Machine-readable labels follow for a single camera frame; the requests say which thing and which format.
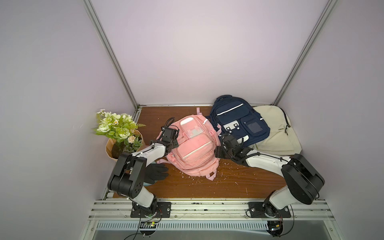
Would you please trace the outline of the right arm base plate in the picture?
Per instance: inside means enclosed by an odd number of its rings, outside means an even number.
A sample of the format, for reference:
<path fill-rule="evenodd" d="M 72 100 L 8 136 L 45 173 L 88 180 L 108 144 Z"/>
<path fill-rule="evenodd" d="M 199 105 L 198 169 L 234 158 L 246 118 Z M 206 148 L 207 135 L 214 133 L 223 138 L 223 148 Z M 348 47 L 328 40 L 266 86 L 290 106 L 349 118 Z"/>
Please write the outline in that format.
<path fill-rule="evenodd" d="M 262 202 L 248 202 L 246 215 L 250 218 L 291 218 L 288 206 L 278 210 L 271 204 L 265 204 Z"/>

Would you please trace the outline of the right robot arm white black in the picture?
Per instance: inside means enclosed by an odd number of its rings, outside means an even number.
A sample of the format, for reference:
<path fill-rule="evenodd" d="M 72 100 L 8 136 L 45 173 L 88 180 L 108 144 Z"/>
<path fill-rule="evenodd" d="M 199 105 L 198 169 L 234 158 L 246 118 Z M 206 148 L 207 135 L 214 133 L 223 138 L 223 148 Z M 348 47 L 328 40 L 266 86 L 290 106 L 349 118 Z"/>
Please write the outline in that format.
<path fill-rule="evenodd" d="M 265 211 L 274 215 L 278 210 L 300 202 L 311 205 L 320 197 L 325 179 L 301 154 L 279 157 L 244 147 L 233 135 L 219 136 L 221 146 L 215 150 L 220 159 L 228 159 L 238 165 L 258 168 L 284 178 L 286 186 L 273 191 L 263 203 Z"/>

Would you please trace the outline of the cream canvas backpack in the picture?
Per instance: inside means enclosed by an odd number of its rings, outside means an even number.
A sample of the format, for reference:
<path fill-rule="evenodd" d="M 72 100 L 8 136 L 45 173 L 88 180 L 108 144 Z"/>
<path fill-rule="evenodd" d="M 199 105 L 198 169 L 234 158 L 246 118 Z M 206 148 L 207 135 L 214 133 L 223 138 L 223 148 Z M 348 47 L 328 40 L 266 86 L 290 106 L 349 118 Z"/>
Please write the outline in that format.
<path fill-rule="evenodd" d="M 254 110 L 261 114 L 268 127 L 270 135 L 265 140 L 252 145 L 259 152 L 291 156 L 302 151 L 300 141 L 292 127 L 289 116 L 277 106 L 258 106 Z"/>

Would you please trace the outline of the pink backpack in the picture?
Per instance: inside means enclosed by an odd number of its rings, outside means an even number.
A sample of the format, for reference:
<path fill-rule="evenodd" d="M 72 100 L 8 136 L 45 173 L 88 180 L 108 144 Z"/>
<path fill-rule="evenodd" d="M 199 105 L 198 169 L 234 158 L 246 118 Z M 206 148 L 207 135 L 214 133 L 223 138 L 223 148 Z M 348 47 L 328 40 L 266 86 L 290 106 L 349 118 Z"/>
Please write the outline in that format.
<path fill-rule="evenodd" d="M 160 159 L 157 163 L 172 164 L 191 177 L 206 177 L 213 181 L 220 161 L 215 156 L 215 149 L 221 145 L 221 130 L 215 130 L 199 108 L 195 115 L 170 124 L 170 128 L 179 131 L 178 147 L 172 149 L 165 160 Z"/>

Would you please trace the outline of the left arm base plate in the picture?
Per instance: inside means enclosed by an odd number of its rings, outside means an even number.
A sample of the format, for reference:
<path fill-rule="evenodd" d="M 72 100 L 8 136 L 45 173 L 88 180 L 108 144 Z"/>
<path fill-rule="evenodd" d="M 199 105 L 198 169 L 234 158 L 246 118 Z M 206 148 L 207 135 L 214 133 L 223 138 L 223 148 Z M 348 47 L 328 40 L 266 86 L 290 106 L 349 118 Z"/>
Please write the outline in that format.
<path fill-rule="evenodd" d="M 169 218 L 171 215 L 171 202 L 156 202 L 145 208 L 137 203 L 132 204 L 131 218 Z"/>

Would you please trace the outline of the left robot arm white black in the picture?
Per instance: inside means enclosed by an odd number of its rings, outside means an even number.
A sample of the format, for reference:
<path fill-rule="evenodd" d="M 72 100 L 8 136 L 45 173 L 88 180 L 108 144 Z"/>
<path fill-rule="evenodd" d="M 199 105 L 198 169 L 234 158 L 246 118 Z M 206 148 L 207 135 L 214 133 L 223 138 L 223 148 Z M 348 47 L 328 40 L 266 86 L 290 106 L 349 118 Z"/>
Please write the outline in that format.
<path fill-rule="evenodd" d="M 111 173 L 108 189 L 131 200 L 135 205 L 153 214 L 157 209 L 157 199 L 145 187 L 146 168 L 178 147 L 179 128 L 163 127 L 160 137 L 149 147 L 135 153 L 122 153 Z"/>

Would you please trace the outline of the navy blue backpack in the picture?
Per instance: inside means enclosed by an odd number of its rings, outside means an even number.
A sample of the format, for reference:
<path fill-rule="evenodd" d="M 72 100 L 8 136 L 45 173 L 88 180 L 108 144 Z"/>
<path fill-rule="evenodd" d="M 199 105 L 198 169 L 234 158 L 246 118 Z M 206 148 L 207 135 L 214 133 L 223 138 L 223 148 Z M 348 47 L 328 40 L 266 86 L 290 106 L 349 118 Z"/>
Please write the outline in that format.
<path fill-rule="evenodd" d="M 247 101 L 223 95 L 218 97 L 208 117 L 221 135 L 229 134 L 236 138 L 243 147 L 261 142 L 269 137 L 270 127 Z"/>

